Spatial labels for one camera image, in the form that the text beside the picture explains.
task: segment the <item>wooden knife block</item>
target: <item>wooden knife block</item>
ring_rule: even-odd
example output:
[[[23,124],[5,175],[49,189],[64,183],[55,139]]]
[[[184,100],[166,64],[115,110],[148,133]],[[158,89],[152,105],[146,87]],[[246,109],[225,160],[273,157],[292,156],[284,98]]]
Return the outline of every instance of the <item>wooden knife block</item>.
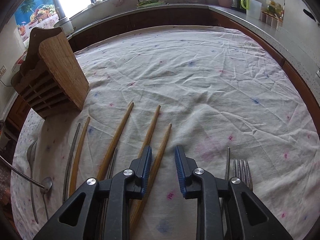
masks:
[[[26,60],[11,84],[42,118],[81,111],[89,92],[89,83],[60,27],[32,29]]]

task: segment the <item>wall switch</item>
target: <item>wall switch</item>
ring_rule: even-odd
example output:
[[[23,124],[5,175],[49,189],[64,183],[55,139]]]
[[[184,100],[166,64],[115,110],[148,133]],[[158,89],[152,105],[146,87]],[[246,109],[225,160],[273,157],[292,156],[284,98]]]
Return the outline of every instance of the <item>wall switch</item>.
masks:
[[[5,72],[5,66],[3,65],[2,68],[0,69],[0,78],[2,77],[2,75],[4,74]]]

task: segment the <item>pink bowl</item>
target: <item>pink bowl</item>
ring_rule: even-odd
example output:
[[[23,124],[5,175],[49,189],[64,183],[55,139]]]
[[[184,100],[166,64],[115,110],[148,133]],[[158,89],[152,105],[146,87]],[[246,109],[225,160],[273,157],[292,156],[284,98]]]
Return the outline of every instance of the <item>pink bowl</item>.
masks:
[[[218,3],[222,7],[226,7],[226,8],[231,7],[231,0],[218,0]]]

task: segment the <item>white tablecloth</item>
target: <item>white tablecloth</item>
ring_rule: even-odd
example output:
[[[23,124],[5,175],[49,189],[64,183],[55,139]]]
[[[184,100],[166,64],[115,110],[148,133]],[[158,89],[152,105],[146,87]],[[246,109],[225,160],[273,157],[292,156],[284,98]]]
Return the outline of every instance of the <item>white tablecloth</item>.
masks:
[[[280,66],[237,30],[161,26],[125,33],[76,53],[90,89],[83,111],[43,121],[30,111],[13,165],[30,174],[26,150],[38,137],[34,179],[53,178],[46,196],[49,216],[62,205],[65,168],[76,127],[91,121],[81,153],[77,187],[96,176],[128,104],[134,108],[117,145],[114,174],[136,158],[153,113],[161,105],[152,137],[156,155],[164,132],[172,132],[156,181],[132,239],[195,239],[196,200],[179,190],[174,147],[182,144],[198,167],[223,178],[231,158],[247,159],[253,191],[295,240],[320,214],[319,137],[309,112]],[[46,223],[44,204],[29,183],[11,176],[13,217],[23,239]]]

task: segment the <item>fruit poster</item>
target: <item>fruit poster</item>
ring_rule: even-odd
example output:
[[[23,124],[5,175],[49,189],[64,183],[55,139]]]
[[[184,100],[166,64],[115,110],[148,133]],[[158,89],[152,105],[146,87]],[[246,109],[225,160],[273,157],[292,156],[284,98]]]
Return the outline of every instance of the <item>fruit poster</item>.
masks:
[[[23,41],[29,38],[32,28],[53,28],[59,20],[53,0],[24,0],[14,16]]]

